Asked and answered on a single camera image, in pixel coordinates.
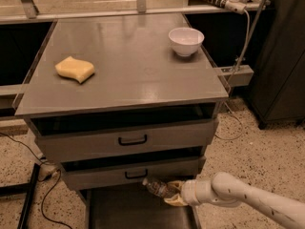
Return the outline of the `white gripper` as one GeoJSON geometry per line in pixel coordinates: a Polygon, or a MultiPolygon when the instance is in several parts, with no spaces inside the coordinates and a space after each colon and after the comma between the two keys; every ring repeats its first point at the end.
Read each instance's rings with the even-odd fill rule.
{"type": "Polygon", "coordinates": [[[165,198],[164,201],[175,207],[182,206],[198,206],[201,204],[196,196],[196,181],[194,179],[187,180],[185,183],[182,180],[175,180],[168,182],[170,187],[175,188],[177,191],[181,191],[180,194],[174,195],[172,198],[165,198]]]}

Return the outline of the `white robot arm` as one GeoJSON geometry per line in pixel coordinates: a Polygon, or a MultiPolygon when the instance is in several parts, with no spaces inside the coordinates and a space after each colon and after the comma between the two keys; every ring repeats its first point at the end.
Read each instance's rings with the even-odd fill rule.
{"type": "Polygon", "coordinates": [[[165,198],[172,206],[235,207],[243,202],[286,229],[305,229],[304,203],[253,187],[225,172],[201,180],[172,181],[171,185],[178,189],[172,198],[165,198]]]}

